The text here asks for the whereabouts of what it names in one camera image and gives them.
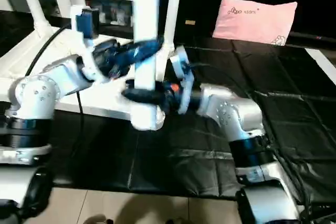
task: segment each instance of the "black cable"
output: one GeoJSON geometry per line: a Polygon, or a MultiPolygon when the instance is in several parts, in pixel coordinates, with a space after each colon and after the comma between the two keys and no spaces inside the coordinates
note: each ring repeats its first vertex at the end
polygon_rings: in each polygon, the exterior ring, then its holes
{"type": "Polygon", "coordinates": [[[37,53],[37,55],[35,56],[35,58],[33,59],[33,61],[31,62],[25,76],[28,76],[31,74],[34,66],[36,65],[37,61],[39,60],[39,58],[42,56],[43,52],[47,49],[47,47],[50,45],[50,43],[62,32],[64,31],[66,28],[69,28],[71,26],[71,24],[67,24],[65,26],[62,26],[61,28],[59,28],[45,43],[44,45],[41,47],[40,51],[37,53]]]}
{"type": "MultiPolygon", "coordinates": [[[[198,68],[198,67],[210,67],[214,70],[217,70],[218,72],[221,72],[223,75],[225,75],[228,79],[230,79],[238,89],[243,92],[246,97],[252,99],[252,96],[230,75],[228,75],[226,72],[224,72],[222,69],[217,68],[216,66],[213,66],[208,63],[202,63],[202,62],[197,62],[197,63],[192,63],[189,65],[191,69],[198,68]]],[[[309,195],[304,187],[303,180],[300,176],[300,174],[294,169],[292,163],[290,162],[289,158],[284,154],[281,148],[271,148],[270,149],[277,160],[279,161],[280,165],[283,167],[289,178],[292,180],[294,186],[296,187],[297,191],[300,194],[300,197],[303,201],[303,204],[305,206],[305,221],[309,223],[309,215],[310,215],[310,199],[309,195]]]]}
{"type": "Polygon", "coordinates": [[[82,102],[80,100],[80,95],[79,91],[76,92],[77,100],[78,100],[78,107],[79,107],[79,113],[83,115],[83,107],[82,107],[82,102]]]}

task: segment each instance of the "white bar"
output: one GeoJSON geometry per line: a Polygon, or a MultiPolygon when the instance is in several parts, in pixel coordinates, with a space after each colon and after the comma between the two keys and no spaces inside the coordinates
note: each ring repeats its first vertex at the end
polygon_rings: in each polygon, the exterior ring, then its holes
{"type": "Polygon", "coordinates": [[[306,51],[309,55],[316,61],[319,67],[327,74],[329,79],[336,85],[336,68],[335,66],[327,59],[324,54],[317,49],[306,48],[306,51]]]}
{"type": "MultiPolygon", "coordinates": [[[[134,0],[134,41],[155,39],[158,36],[159,0],[134,0]]],[[[136,88],[155,89],[156,59],[151,57],[135,65],[134,86],[136,88]]],[[[133,104],[131,123],[138,130],[156,129],[156,105],[133,104]]]]}
{"type": "Polygon", "coordinates": [[[166,25],[164,28],[164,42],[171,45],[174,43],[177,12],[179,10],[180,0],[169,0],[166,25]]]}
{"type": "Polygon", "coordinates": [[[40,36],[45,35],[45,33],[51,33],[52,29],[49,22],[46,20],[39,0],[26,0],[32,13],[34,19],[34,27],[40,36]]]}

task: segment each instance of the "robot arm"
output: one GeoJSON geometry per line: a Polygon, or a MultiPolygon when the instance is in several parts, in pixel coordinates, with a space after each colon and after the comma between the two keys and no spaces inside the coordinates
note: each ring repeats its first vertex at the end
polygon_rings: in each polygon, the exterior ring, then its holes
{"type": "Polygon", "coordinates": [[[184,114],[194,111],[213,119],[226,136],[235,162],[239,213],[243,223],[300,223],[294,195],[296,190],[270,150],[260,107],[251,99],[212,84],[192,90],[193,76],[183,49],[177,49],[172,64],[180,84],[157,83],[156,91],[134,89],[122,94],[135,102],[154,103],[165,111],[184,114]]]}
{"type": "Polygon", "coordinates": [[[0,163],[33,165],[45,161],[42,157],[51,150],[47,140],[57,101],[101,82],[92,73],[108,80],[126,75],[133,63],[154,55],[161,44],[160,40],[150,40],[120,46],[109,40],[92,53],[94,72],[82,56],[71,55],[39,74],[15,81],[9,90],[12,106],[6,111],[6,127],[0,131],[7,135],[0,148],[0,163]]]}

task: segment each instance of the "tile floor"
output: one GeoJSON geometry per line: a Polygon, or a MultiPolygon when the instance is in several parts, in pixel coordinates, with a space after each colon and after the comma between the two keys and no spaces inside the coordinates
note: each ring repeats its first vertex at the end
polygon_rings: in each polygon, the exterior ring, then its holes
{"type": "Polygon", "coordinates": [[[164,224],[176,218],[192,224],[241,223],[232,201],[62,188],[54,189],[46,211],[26,223],[94,224],[102,215],[115,224],[164,224]]]}

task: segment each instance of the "black fabric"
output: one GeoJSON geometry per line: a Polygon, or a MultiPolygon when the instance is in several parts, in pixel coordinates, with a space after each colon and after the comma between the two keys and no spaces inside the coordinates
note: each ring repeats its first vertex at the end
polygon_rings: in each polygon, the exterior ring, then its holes
{"type": "MultiPolygon", "coordinates": [[[[2,27],[0,55],[26,33],[2,27]]],[[[220,68],[252,95],[275,137],[271,144],[288,155],[312,202],[336,202],[336,87],[307,52],[195,37],[177,42],[191,62],[220,68]]],[[[199,82],[226,85],[244,97],[221,71],[194,73],[199,82]]],[[[174,80],[170,63],[166,77],[174,80]]],[[[7,106],[1,102],[1,111],[7,106]]],[[[83,134],[79,128],[78,114],[56,111],[49,162],[56,186],[225,199],[240,189],[228,142],[212,120],[170,114],[159,131],[139,132],[128,121],[85,115],[83,134]]]]}

